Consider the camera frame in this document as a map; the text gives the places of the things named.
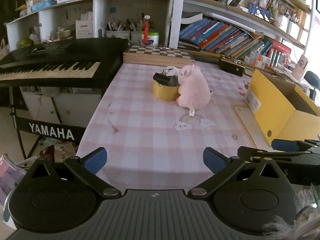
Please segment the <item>row of leaning books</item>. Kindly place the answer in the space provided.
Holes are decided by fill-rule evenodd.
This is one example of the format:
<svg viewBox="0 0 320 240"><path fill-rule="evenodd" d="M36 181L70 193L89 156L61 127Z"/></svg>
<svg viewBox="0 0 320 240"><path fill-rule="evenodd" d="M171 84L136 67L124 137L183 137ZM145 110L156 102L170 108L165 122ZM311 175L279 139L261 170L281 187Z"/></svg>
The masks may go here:
<svg viewBox="0 0 320 240"><path fill-rule="evenodd" d="M250 33L237 25L205 17L181 24L178 46L244 60L251 52L267 55L272 41L263 34Z"/></svg>

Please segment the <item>white bookshelf unit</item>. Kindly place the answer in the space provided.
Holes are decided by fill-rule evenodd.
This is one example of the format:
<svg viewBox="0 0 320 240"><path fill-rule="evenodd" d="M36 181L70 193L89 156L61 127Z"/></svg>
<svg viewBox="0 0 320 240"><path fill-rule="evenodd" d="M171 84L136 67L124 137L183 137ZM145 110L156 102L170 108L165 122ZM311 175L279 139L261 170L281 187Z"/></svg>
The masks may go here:
<svg viewBox="0 0 320 240"><path fill-rule="evenodd" d="M154 29L159 33L162 46L176 48L183 12L203 12L242 29L285 40L300 49L300 43L286 31L241 10L239 7L223 5L210 0L56 0L55 5L27 13L6 25L10 51L28 37L32 27L39 28L38 38L47 42L57 37L58 27L75 26L79 38L97 38L99 30L111 20L134 20L145 14L151 17Z"/></svg>

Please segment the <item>pink plush pig toy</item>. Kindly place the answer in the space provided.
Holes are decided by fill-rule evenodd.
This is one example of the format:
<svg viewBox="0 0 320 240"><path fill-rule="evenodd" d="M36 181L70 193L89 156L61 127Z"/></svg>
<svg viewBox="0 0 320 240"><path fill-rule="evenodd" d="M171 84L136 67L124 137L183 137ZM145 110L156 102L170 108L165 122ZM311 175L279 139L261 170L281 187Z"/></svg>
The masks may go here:
<svg viewBox="0 0 320 240"><path fill-rule="evenodd" d="M200 110L211 98L210 88L199 66L186 65L178 74L179 97L176 102L189 110Z"/></svg>

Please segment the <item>grey toy car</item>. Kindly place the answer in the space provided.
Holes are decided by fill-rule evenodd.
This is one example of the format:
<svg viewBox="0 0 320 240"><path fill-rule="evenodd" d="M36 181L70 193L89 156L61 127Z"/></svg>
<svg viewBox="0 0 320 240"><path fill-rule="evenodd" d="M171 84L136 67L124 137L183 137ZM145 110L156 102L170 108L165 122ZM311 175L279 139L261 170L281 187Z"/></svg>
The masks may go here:
<svg viewBox="0 0 320 240"><path fill-rule="evenodd" d="M161 73L155 73L153 79L160 85L168 87L176 87L179 85L177 76L167 76Z"/></svg>

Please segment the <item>black Yamaha keyboard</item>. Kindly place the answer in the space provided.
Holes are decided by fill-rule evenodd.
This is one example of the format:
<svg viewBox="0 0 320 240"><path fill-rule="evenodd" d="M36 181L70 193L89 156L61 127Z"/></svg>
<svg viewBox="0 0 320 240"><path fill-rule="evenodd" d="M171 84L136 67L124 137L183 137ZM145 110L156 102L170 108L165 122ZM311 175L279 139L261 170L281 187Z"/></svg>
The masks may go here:
<svg viewBox="0 0 320 240"><path fill-rule="evenodd" d="M128 45L126 39L111 37L17 49L1 60L1 86L106 88Z"/></svg>

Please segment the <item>black keyboard stand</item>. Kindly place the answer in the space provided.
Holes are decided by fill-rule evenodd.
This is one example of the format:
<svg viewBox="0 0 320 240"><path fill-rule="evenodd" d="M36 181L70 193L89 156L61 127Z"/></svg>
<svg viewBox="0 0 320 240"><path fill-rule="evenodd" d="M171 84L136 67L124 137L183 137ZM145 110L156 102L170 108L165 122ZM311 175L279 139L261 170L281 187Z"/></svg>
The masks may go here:
<svg viewBox="0 0 320 240"><path fill-rule="evenodd" d="M42 138L53 138L53 139L62 140L62 141L74 142L76 144L78 144L81 141L85 133L85 128L79 127L79 126L69 126L69 125L62 124L60 116L56 111L57 107L53 98L52 98L52 102L53 102L53 106L56 111L58 120L60 122L59 124L27 119L27 118L18 116L16 113L15 105L14 105L14 93L13 93L12 87L9 88L9 99L10 99L9 107L11 109L10 115L12 116L14 128L17 133L18 142L19 142L24 160L27 158L30 158L33 155L35 148L37 147L37 145L39 144ZM20 131L37 135L37 139L28 154L26 154L25 152Z"/></svg>

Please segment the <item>wooden chess board box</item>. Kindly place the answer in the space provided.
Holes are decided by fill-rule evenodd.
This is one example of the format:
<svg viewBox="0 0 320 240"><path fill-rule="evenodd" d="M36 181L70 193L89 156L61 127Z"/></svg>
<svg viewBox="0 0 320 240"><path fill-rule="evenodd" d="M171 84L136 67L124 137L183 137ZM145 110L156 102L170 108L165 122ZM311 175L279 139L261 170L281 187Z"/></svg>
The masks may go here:
<svg viewBox="0 0 320 240"><path fill-rule="evenodd" d="M174 66L182 68L193 65L194 59L186 50L166 47L131 46L123 53L123 62L132 64L147 64L152 66Z"/></svg>

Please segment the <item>yellow tape roll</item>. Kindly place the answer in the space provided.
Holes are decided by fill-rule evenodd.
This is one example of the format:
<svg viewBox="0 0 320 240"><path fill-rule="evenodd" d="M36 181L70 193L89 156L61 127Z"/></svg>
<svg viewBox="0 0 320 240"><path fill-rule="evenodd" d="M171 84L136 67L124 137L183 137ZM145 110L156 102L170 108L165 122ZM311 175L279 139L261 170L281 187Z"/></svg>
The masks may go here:
<svg viewBox="0 0 320 240"><path fill-rule="evenodd" d="M178 92L179 87L170 87L161 85L156 80L153 80L153 96L162 101L176 101L176 99L180 96Z"/></svg>

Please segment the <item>dark brown small radio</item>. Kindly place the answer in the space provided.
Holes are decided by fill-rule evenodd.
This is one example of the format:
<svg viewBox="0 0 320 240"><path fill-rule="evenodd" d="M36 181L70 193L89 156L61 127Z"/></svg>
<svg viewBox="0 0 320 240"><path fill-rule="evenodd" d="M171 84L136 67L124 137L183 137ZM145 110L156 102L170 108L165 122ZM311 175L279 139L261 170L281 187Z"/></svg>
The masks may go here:
<svg viewBox="0 0 320 240"><path fill-rule="evenodd" d="M246 67L240 60L228 57L219 58L219 67L221 70L242 77L245 73Z"/></svg>

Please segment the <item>green lid white jar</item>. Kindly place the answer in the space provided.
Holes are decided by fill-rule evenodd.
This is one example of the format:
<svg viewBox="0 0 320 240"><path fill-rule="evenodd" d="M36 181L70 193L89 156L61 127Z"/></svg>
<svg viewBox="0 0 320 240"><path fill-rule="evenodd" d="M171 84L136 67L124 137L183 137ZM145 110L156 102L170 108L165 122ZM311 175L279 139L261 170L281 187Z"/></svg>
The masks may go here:
<svg viewBox="0 0 320 240"><path fill-rule="evenodd" d="M158 32L148 32L147 38L144 38L142 34L141 44L144 46L157 47L159 43L159 33Z"/></svg>

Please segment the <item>yellow cardboard box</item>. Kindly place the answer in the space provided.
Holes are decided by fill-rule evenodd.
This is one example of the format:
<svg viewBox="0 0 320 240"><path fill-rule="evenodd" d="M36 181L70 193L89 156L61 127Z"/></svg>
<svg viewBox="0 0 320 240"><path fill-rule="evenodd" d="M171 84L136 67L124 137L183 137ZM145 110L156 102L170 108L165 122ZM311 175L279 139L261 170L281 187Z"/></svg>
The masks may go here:
<svg viewBox="0 0 320 240"><path fill-rule="evenodd" d="M255 70L245 102L268 144L319 136L319 108L296 84Z"/></svg>

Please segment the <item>pink checkered tablecloth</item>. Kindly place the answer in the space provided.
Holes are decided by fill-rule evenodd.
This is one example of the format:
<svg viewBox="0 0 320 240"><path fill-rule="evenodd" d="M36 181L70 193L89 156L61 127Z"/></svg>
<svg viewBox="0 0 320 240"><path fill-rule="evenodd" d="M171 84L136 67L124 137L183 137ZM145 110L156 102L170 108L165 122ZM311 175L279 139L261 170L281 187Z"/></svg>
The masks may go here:
<svg viewBox="0 0 320 240"><path fill-rule="evenodd" d="M184 189L209 178L203 150L211 147L230 157L240 146L252 146L234 111L244 105L248 76L200 63L212 97L194 117L176 102L153 96L159 66L123 64L93 114L78 149L83 157L107 150L98 176L120 191Z"/></svg>

